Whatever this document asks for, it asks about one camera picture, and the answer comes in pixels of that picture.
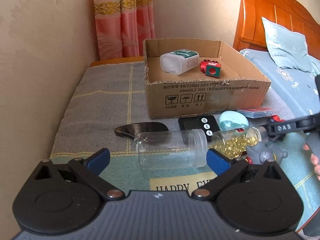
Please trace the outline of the right hand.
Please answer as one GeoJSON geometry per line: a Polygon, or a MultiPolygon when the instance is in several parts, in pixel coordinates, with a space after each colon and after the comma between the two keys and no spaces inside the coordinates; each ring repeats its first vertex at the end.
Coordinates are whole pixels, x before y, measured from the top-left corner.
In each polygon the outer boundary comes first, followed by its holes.
{"type": "Polygon", "coordinates": [[[320,180],[320,164],[319,164],[319,158],[315,156],[313,153],[310,155],[310,162],[313,165],[314,173],[317,176],[317,179],[320,180]]]}

